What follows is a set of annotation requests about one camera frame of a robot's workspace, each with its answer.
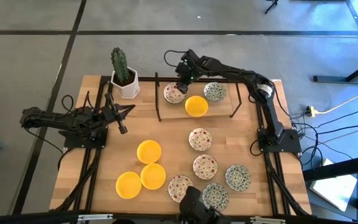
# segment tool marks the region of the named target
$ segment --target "black mounting plate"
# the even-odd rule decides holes
[[[284,129],[283,138],[280,144],[272,144],[268,141],[266,130],[258,129],[259,149],[262,152],[301,152],[298,133],[294,129]]]
[[[75,133],[59,133],[66,137],[64,146],[67,148],[102,149],[106,145],[108,130],[108,126],[99,129],[98,135],[95,137],[95,139],[86,139],[83,137],[79,137]]]

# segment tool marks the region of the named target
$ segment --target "plant pot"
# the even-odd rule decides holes
[[[135,73],[134,81],[131,84],[128,84],[126,86],[120,86],[120,85],[114,83],[113,80],[114,80],[114,75],[116,74],[116,71],[112,71],[111,83],[118,90],[118,93],[122,99],[133,99],[140,92],[139,79],[137,78],[137,71],[135,71],[134,69],[132,69],[130,67],[127,67],[127,68],[130,72]]]

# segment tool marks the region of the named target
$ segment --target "yellow bowl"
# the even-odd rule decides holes
[[[160,144],[153,140],[146,140],[137,147],[137,158],[144,164],[157,162],[161,157]]]
[[[131,199],[139,194],[142,188],[139,175],[135,172],[125,172],[121,174],[116,182],[117,194],[124,199]]]
[[[200,96],[192,96],[186,100],[187,113],[193,117],[200,117],[208,111],[208,102]]]
[[[159,164],[149,164],[140,173],[140,181],[149,190],[159,189],[165,182],[165,169]]]

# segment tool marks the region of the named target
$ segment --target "cactus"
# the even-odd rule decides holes
[[[111,62],[121,85],[126,86],[131,84],[132,80],[127,68],[127,59],[125,53],[120,48],[116,47],[112,50]]]

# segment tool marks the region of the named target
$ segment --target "wooden table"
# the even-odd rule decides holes
[[[82,105],[87,91],[90,91],[91,99],[96,98],[100,78],[100,76],[84,76],[77,107]],[[277,80],[275,84],[280,101],[287,108],[282,83]],[[162,122],[158,121],[155,111],[155,83],[140,82],[139,85],[140,93],[133,100],[122,100],[114,90],[113,96],[116,103],[136,104],[136,107],[124,121],[128,128],[127,134],[121,135],[116,123],[109,125],[108,142],[102,150],[97,173],[92,212],[178,214],[179,203],[174,202],[168,196],[167,187],[172,177],[181,174],[190,177],[195,187],[201,191],[213,182],[225,186],[229,192],[229,205],[223,210],[225,215],[272,215],[263,156],[254,157],[249,152],[250,144],[257,139],[258,122],[256,107],[248,102],[248,91],[244,85],[239,85],[243,101],[233,118],[217,116],[196,119],[163,119]],[[231,97],[234,109],[238,105],[235,84],[229,84],[227,97]],[[277,105],[276,111],[278,119],[286,128],[290,128],[288,117]],[[201,154],[192,149],[188,143],[189,133],[195,128],[207,128],[214,136],[212,147],[205,151],[205,153],[214,156],[219,163],[218,174],[211,180],[201,180],[193,173],[193,160]],[[156,140],[161,145],[162,156],[158,163],[165,168],[167,180],[158,190],[147,190],[143,187],[136,198],[122,199],[116,193],[116,180],[125,171],[134,171],[140,174],[145,164],[137,159],[136,150],[137,146],[146,139]],[[253,150],[258,152],[257,144]],[[84,151],[84,149],[74,149],[63,158],[50,208],[59,206],[77,184]],[[280,155],[285,183],[289,191],[303,209],[311,213],[298,159],[289,153]],[[225,171],[232,164],[242,164],[251,174],[251,185],[244,192],[231,190],[224,181]],[[85,207],[87,188],[86,185],[80,208]],[[276,195],[278,210],[283,213],[280,191],[277,186]]]

